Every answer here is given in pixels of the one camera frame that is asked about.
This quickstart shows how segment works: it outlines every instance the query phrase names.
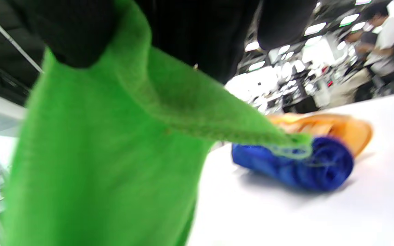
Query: orange cloth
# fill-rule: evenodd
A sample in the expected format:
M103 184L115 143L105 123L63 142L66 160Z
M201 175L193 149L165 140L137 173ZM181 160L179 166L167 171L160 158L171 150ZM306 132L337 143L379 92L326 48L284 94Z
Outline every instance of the orange cloth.
M314 136L329 136L340 140L357 157L372 139L370 124L348 115L287 113L268 115L269 120L288 133L303 132Z

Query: ceiling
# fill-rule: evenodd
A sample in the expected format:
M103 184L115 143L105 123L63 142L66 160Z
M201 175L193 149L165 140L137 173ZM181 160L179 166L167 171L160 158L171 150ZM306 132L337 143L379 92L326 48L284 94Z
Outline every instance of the ceiling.
M391 0L372 0L370 4L387 1L390 2ZM328 32L334 32L335 34L339 35L340 33L344 33L352 29L356 23L366 21L366 19L360 13L364 10L364 8L369 6L369 4L355 6L356 0L319 0L319 2L320 6L314 16L312 16L311 23L309 23L308 26L327 23L326 26L317 33L308 36L301 36L292 43L286 44L291 46L285 53L292 51L294 53L298 53L305 46L305 43L308 39L316 36L322 36ZM353 14L360 14L360 16L355 21L353 21L352 24L340 27L340 23L343 18ZM253 31L254 30L252 30L251 34L249 35L249 39L246 40L246 44L256 41L256 35ZM248 72L250 65L258 62L265 61L264 66L272 65L267 55L268 50L258 49L245 52L243 60L238 65L238 74Z
M339 23L348 11L359 13L366 5L354 6L355 0L320 0L321 8L311 20L311 25L327 22L327 26L319 33L300 37L293 42L291 50L302 48L302 42L305 42L313 36L319 36L329 31L339 29ZM23 50L36 62L41 63L44 44L37 37L30 35L22 28L19 20L16 18L12 9L6 1L0 0L0 25L7 33L22 47ZM341 28L348 30L352 28L350 25ZM254 40L253 28L251 30L249 40ZM247 72L249 66L256 62L266 61L269 65L267 57L268 51L254 50L245 53L242 62L239 64L239 73ZM28 96L30 88L33 86L39 72L28 62L14 46L0 33L0 96L23 105Z

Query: white tabletop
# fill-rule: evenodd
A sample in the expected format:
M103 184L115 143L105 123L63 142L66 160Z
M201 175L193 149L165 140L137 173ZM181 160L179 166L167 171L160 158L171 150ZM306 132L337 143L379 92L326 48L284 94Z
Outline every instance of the white tabletop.
M394 246L394 96L329 110L368 120L374 139L340 190L308 194L209 154L188 246Z

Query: ceiling light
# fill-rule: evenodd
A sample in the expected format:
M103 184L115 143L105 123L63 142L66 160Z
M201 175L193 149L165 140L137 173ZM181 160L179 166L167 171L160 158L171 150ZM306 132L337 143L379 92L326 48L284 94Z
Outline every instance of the ceiling light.
M317 2L316 7L314 8L314 13L317 14L322 7L322 2Z
M287 86L288 86L288 87L294 86L294 85L296 84L296 82L297 82L297 81L292 80L292 81L288 82Z
M320 30L322 30L325 26L326 26L326 22L320 23L320 24L317 24L317 25L310 26L310 27L308 27L308 28L306 29L306 31L305 31L305 36L311 35L311 34L314 34L314 33L318 33L318 32L319 32Z
M307 91L307 92L310 92L310 91L312 91L314 89L314 86L312 85L312 84L307 84L306 86L305 86L305 90Z
M264 64L265 64L265 61L255 63L255 64L253 64L253 65L251 65L249 67L249 71L253 71L253 70L256 70L258 68L261 68L262 66L264 66Z
M257 50L257 49L259 49L259 43L256 41L252 42L246 46L246 52L252 51L252 50Z
M343 41L337 46L337 49L342 50L342 49L344 49L344 47L346 47L346 42Z
M352 31L358 31L358 30L360 30L361 28L363 28L363 26L364 26L365 24L366 24L365 22L361 22L361 23L355 24L355 26L352 28Z
M322 36L317 36L306 41L305 46L311 46L318 43L322 39Z
M360 14L353 14L349 15L343 18L343 20L340 22L340 26L346 26L349 25L350 23L354 22Z
M292 87L292 88L290 89L290 92L295 92L298 88L299 88L299 87L294 86L294 87Z
M306 68L300 60L294 62L294 67L296 67L298 73L305 71Z
M279 55L282 55L283 53L287 52L287 51L289 50L289 48L290 48L289 45L286 45L286 46L281 47L281 48L279 49Z
M290 59L294 55L294 51L291 51L290 53L287 54L286 59Z
M357 2L355 3L355 6L362 5L362 4L368 4L370 2L372 2L372 0L357 0Z
M287 62L282 67L282 78L288 78L293 74L293 66Z

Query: black ceiling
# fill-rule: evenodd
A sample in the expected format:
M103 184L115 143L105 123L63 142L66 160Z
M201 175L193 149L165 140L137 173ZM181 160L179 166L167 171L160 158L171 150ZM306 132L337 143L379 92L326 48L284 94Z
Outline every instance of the black ceiling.
M341 15L352 9L354 13L360 12L364 7L364 5L354 6L355 0L321 0L321 2L321 10L312 18L311 25L323 22L327 22L328 25L321 32L311 36L300 37L294 43L302 43L313 36L319 36L328 31L337 30L341 21L341 19L339 19ZM37 37L31 36L21 27L19 20L4 0L0 0L0 25L36 63L41 63L44 49L43 42ZM351 26L344 27L343 29L347 30L349 28L351 28ZM247 71L250 64L263 61L266 58L266 55L264 55L265 53L267 52L261 50L246 53L245 58L239 66L240 72L243 73ZM23 105L29 89L33 86L38 74L39 72L0 33L0 96L14 103Z

